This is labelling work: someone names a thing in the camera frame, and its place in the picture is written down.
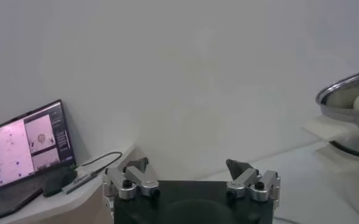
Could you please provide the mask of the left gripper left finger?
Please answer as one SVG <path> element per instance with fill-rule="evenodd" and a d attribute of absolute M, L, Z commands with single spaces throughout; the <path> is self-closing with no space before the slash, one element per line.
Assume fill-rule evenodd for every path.
<path fill-rule="evenodd" d="M 103 196 L 108 199 L 118 196 L 122 200 L 132 200 L 137 190 L 142 196 L 156 198 L 160 195 L 159 182 L 146 173 L 147 157 L 129 161 L 122 170 L 106 168 L 103 174 Z"/>

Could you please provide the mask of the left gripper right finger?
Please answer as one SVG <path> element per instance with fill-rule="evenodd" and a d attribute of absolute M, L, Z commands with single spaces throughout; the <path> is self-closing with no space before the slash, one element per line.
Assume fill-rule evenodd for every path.
<path fill-rule="evenodd" d="M 267 170 L 261 174 L 249 163 L 233 159 L 227 159 L 226 166 L 232 177 L 226 184 L 229 201 L 244 198 L 247 194 L 254 201 L 279 201 L 280 176 L 276 171 Z"/>

